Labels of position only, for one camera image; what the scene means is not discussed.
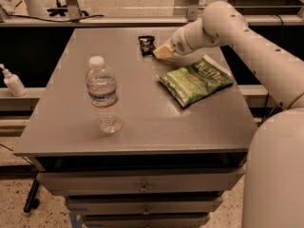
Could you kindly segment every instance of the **hand sanitizer bottle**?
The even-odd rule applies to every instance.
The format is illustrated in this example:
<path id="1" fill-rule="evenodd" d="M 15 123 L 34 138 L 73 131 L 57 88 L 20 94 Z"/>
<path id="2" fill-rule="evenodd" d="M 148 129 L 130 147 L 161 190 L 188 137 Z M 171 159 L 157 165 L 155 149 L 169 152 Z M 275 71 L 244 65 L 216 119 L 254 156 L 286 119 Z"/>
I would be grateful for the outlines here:
<path id="1" fill-rule="evenodd" d="M 15 74 L 12 74 L 8 69 L 4 67 L 4 65 L 0 65 L 2 68 L 2 72 L 4 75 L 4 84 L 7 85 L 9 91 L 13 94 L 13 96 L 23 96 L 27 93 L 25 86 L 22 84 L 19 77 Z"/>

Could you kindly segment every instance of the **plastic water bottle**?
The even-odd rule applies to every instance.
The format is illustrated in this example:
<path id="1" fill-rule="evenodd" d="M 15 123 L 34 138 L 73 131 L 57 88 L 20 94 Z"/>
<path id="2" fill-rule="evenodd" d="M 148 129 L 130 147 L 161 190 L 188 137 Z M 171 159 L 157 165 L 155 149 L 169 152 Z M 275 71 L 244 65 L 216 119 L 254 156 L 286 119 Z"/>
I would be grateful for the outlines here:
<path id="1" fill-rule="evenodd" d="M 105 134 L 113 134 L 123 126 L 117 104 L 119 100 L 117 81 L 112 68 L 101 56 L 89 59 L 89 69 L 85 76 L 88 95 L 98 112 L 98 124 Z"/>

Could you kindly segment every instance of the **bottle label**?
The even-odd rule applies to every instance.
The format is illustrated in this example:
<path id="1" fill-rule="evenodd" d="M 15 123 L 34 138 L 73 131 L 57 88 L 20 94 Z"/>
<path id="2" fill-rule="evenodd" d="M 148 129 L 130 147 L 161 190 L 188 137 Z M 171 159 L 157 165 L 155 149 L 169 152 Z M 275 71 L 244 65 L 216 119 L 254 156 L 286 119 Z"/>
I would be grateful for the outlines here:
<path id="1" fill-rule="evenodd" d="M 109 107 L 114 105 L 118 101 L 116 89 L 103 95 L 94 94 L 94 92 L 88 92 L 88 94 L 92 99 L 93 104 L 98 107 Z"/>

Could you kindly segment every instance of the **drawer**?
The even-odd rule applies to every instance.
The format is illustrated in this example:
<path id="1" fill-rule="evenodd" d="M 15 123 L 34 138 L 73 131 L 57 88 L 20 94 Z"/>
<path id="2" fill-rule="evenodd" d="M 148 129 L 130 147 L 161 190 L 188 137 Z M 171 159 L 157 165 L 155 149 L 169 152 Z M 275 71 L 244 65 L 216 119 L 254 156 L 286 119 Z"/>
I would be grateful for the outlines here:
<path id="1" fill-rule="evenodd" d="M 244 169 L 167 169 L 40 173 L 37 180 L 53 195 L 109 195 L 230 190 Z"/>
<path id="2" fill-rule="evenodd" d="M 209 219 L 207 214 L 83 217 L 87 228 L 199 228 Z"/>
<path id="3" fill-rule="evenodd" d="M 222 204 L 222 197 L 166 195 L 136 197 L 68 198 L 66 207 L 77 215 L 145 215 L 174 213 L 209 213 Z"/>

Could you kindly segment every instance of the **white bottle cap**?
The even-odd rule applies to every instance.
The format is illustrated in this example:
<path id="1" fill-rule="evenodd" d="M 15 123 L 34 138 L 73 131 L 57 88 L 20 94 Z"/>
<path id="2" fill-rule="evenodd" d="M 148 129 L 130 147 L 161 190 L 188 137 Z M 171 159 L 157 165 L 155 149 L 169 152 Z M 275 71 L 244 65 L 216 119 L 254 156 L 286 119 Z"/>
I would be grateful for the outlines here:
<path id="1" fill-rule="evenodd" d="M 101 56 L 94 56 L 88 60 L 90 68 L 102 68 L 105 65 L 105 59 Z"/>
<path id="2" fill-rule="evenodd" d="M 3 72 L 3 74 L 4 74 L 5 77 L 9 77 L 11 75 L 11 72 L 8 69 L 6 69 L 6 68 L 3 69 L 2 72 Z"/>

